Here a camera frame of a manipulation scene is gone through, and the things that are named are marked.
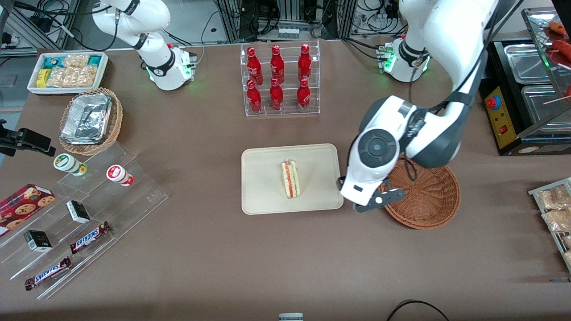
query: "brown tabletop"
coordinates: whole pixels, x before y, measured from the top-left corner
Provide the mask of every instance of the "brown tabletop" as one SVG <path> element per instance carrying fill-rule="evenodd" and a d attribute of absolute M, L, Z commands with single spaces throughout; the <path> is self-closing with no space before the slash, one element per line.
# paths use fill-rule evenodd
<path fill-rule="evenodd" d="M 406 98 L 408 85 L 340 41 L 321 41 L 321 114 L 246 119 L 239 49 L 208 47 L 196 81 L 160 91 L 135 51 L 110 51 L 104 82 L 121 100 L 119 141 L 172 196 L 49 300 L 36 300 L 0 271 L 7 320 L 384 320 L 405 299 L 426 300 L 452 320 L 567 319 L 571 284 L 527 191 L 571 176 L 567 156 L 499 157 L 477 100 L 450 167 L 460 182 L 456 217 L 418 231 L 383 210 L 248 216 L 240 208 L 240 156 L 255 147 L 331 143 L 341 174 L 371 103 Z M 412 85 L 431 106 L 450 90 L 430 68 Z M 70 97 L 28 98 L 19 127 L 57 137 Z M 19 151 L 0 168 L 0 196 L 63 177 L 39 153 Z M 394 320 L 438 319 L 408 306 Z"/>

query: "red cookie box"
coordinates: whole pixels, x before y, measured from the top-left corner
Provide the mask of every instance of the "red cookie box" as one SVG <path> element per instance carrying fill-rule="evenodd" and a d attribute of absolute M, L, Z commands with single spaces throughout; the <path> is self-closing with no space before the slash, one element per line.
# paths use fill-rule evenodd
<path fill-rule="evenodd" d="M 28 184 L 0 202 L 0 236 L 13 230 L 36 212 L 55 200 L 45 188 Z"/>

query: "red switch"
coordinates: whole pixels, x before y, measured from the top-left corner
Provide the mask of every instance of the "red switch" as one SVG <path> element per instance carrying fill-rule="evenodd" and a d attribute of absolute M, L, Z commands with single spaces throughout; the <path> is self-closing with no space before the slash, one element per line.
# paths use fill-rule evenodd
<path fill-rule="evenodd" d="M 488 98 L 486 100 L 486 107 L 487 108 L 492 109 L 492 108 L 496 107 L 496 104 L 497 104 L 497 100 L 494 97 Z"/>

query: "foil-wrapped food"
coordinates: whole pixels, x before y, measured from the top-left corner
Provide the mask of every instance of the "foil-wrapped food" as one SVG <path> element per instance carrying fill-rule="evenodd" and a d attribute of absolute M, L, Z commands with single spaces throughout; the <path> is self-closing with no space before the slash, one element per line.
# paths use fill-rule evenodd
<path fill-rule="evenodd" d="M 60 138 L 72 145 L 105 141 L 113 99 L 106 94 L 78 96 L 71 102 Z"/>

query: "wicker basket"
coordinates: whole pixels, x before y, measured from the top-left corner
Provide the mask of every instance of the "wicker basket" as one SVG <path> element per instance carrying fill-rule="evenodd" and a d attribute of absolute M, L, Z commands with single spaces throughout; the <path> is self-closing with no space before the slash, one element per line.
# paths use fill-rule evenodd
<path fill-rule="evenodd" d="M 84 156 L 92 156 L 98 151 L 109 147 L 113 142 L 117 140 L 119 132 L 121 131 L 121 121 L 123 120 L 123 107 L 121 102 L 117 99 L 117 96 L 109 89 L 97 88 L 95 90 L 86 91 L 79 94 L 82 95 L 95 95 L 95 94 L 106 94 L 113 99 L 113 105 L 111 106 L 111 115 L 109 116 L 109 124 L 107 125 L 107 138 L 103 143 L 99 145 L 72 145 L 64 142 L 61 138 L 59 142 L 62 144 L 63 148 L 74 154 L 81 154 Z M 62 121 L 59 123 L 59 129 L 63 130 L 63 125 L 66 123 L 67 113 L 69 113 L 71 107 L 71 102 L 67 104 L 66 111 L 63 112 Z"/>
<path fill-rule="evenodd" d="M 404 200 L 385 206 L 391 216 L 402 224 L 427 230 L 448 223 L 460 205 L 460 187 L 448 166 L 423 168 L 411 160 L 417 175 L 411 181 L 405 162 L 400 160 L 389 175 L 391 188 L 405 192 Z"/>

